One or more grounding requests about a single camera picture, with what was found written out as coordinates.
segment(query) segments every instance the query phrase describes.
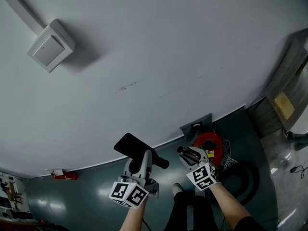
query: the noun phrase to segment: gray floor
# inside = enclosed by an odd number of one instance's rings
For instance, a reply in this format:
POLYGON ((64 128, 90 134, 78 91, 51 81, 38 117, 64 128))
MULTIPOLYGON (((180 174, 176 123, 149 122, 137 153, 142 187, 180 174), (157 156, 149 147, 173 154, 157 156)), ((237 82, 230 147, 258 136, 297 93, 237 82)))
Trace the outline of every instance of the gray floor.
MULTIPOLYGON (((216 122, 214 129, 230 140, 233 158, 253 162, 257 166, 260 186, 246 208, 266 230, 276 230, 277 221, 268 221, 277 217, 277 202, 270 168, 245 111, 241 110, 216 122)), ((189 144, 180 139, 158 150, 161 157, 170 161, 170 166, 165 170, 154 166, 151 175, 160 183, 160 198, 149 199, 144 216, 153 231, 163 230, 167 224, 173 207, 172 184, 178 182, 184 189, 193 190, 176 153, 179 145, 189 144)), ((119 230, 128 210, 108 199, 108 195, 113 181, 122 174, 125 162, 126 160, 121 160, 79 171, 79 179, 76 181, 54 180, 51 177, 28 181, 26 191, 32 214, 38 219, 63 225, 71 231, 119 230)), ((207 194, 207 198, 211 200, 212 196, 207 194)), ((222 213, 215 202, 211 203, 215 221, 220 228, 222 213)), ((193 228, 191 206, 188 207, 188 228, 193 228)))
POLYGON ((277 194, 279 231, 299 231, 308 220, 308 174, 290 173, 295 166, 308 166, 308 148, 295 151, 282 131, 276 131, 261 139, 277 194))

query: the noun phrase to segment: red object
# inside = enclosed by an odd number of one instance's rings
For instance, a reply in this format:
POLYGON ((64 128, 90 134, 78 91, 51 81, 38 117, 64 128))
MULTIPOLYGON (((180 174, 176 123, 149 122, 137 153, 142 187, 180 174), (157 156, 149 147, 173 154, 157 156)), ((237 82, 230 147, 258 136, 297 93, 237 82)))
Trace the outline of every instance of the red object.
POLYGON ((56 180, 77 180, 78 175, 75 172, 63 171, 63 175, 55 175, 53 178, 56 180))
POLYGON ((202 148, 205 143, 216 143, 218 147, 206 149, 205 151, 214 152, 213 157, 208 157, 211 163, 215 164, 215 166, 220 167, 220 162, 222 160, 223 155, 223 144, 220 136, 215 132, 207 132, 202 133, 198 136, 198 138, 193 143, 194 147, 202 148))

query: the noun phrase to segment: cable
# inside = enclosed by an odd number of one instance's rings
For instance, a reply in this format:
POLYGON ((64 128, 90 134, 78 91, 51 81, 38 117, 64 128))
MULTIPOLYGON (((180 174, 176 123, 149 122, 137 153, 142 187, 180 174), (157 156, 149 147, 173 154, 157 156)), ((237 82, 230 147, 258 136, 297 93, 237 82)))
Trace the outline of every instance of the cable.
POLYGON ((301 172, 300 174, 300 178, 303 179, 304 178, 304 174, 305 174, 305 170, 307 169, 308 167, 304 168, 302 165, 300 166, 297 166, 297 167, 293 167, 290 172, 291 173, 298 173, 298 172, 301 172))
POLYGON ((228 145, 229 145, 229 151, 230 151, 230 155, 226 152, 225 153, 225 156, 224 156, 224 159, 223 159, 223 170, 222 171, 225 171, 227 170, 228 168, 231 168, 234 164, 237 164, 238 161, 234 160, 233 158, 231 158, 231 143, 229 140, 225 140, 228 142, 228 145))
POLYGON ((145 222, 145 220, 142 218, 142 222, 146 225, 146 227, 148 228, 148 230, 152 231, 152 229, 150 229, 149 225, 145 222))
POLYGON ((219 229, 219 231, 222 231, 222 228, 223 228, 223 224, 224 224, 224 222, 225 222, 225 217, 223 217, 223 220, 222 220, 222 224, 221 224, 221 227, 220 227, 220 229, 219 229))
POLYGON ((261 222, 260 224, 266 223, 266 222, 268 222, 268 221, 274 221, 274 220, 279 220, 279 222, 277 223, 277 225, 279 225, 279 223, 280 223, 280 221, 281 221, 280 218, 271 218, 271 219, 268 219, 268 220, 266 220, 266 221, 261 222))
POLYGON ((19 18, 36 34, 39 35, 45 25, 33 14, 22 0, 6 0, 19 18))

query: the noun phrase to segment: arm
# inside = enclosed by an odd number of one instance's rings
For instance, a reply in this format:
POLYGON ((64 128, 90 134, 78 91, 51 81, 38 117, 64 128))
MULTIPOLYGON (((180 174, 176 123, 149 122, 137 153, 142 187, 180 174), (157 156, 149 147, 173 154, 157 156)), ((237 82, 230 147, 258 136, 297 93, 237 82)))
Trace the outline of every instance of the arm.
POLYGON ((209 188, 215 196, 222 213, 226 217, 226 221, 233 230, 241 219, 250 217, 249 212, 244 206, 242 206, 222 184, 217 183, 209 188))
POLYGON ((141 225, 147 199, 138 209, 130 208, 120 231, 141 231, 141 225))

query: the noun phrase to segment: shoe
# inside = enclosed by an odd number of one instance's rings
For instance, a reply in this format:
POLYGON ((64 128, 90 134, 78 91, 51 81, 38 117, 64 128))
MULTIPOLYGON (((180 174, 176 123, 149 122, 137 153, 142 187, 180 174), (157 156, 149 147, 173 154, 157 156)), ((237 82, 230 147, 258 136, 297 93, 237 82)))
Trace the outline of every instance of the shoe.
POLYGON ((202 196, 202 197, 204 197, 205 198, 205 191, 201 191, 201 190, 199 190, 198 188, 194 188, 194 195, 195 196, 202 196))
POLYGON ((175 196, 177 193, 182 193, 182 192, 184 192, 184 190, 183 190, 183 188, 181 187, 181 185, 180 184, 178 184, 178 183, 175 183, 175 184, 173 184, 173 186, 172 186, 172 192, 173 192, 173 195, 175 196))

